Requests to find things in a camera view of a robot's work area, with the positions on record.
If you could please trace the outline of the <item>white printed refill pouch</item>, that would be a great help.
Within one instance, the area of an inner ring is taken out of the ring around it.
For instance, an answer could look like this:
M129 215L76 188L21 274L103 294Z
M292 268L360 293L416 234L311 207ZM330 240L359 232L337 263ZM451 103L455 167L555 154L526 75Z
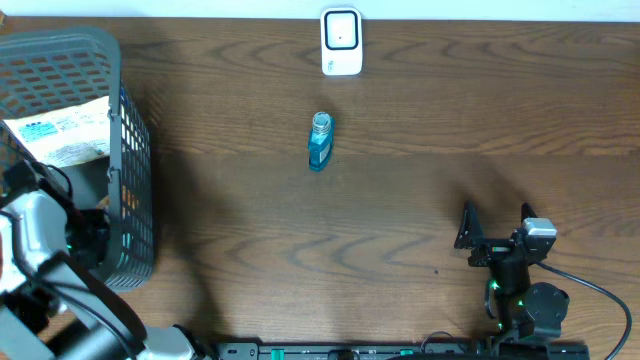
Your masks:
M33 158L58 168L110 156L109 99L39 115L5 120L4 124Z

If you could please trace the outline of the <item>blue mouthwash bottle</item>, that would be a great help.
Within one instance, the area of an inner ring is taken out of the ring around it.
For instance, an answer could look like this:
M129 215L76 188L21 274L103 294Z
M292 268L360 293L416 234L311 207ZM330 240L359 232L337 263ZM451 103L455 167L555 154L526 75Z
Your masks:
M318 112L312 118L308 140L309 168L320 172L328 164L334 139L334 118L326 112Z

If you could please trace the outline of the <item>small orange tissue pack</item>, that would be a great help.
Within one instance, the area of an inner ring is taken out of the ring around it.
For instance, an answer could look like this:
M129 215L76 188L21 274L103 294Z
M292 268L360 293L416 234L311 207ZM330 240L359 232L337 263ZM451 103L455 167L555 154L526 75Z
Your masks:
M110 197L109 196L105 196L104 198L102 198L98 204L96 205L97 209L103 209L103 210L108 210L110 206Z

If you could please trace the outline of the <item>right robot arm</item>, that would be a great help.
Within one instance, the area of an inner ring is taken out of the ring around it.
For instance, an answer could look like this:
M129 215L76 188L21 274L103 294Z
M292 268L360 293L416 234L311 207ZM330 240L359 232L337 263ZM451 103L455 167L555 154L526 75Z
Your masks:
M566 292L547 282L533 284L529 267L544 260L557 229L532 207L521 206L521 225L508 238L484 235L475 206L464 204L454 243L470 252L471 267L489 269L485 310L499 322L499 334L488 341L493 353L508 345L543 347L561 335L569 305Z

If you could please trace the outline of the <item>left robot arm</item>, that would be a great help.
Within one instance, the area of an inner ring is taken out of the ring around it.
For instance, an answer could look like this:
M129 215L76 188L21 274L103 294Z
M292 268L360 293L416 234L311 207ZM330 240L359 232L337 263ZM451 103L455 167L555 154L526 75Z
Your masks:
M131 307L66 250L66 213L36 190L3 197L1 351L9 359L216 359L172 326L145 326Z

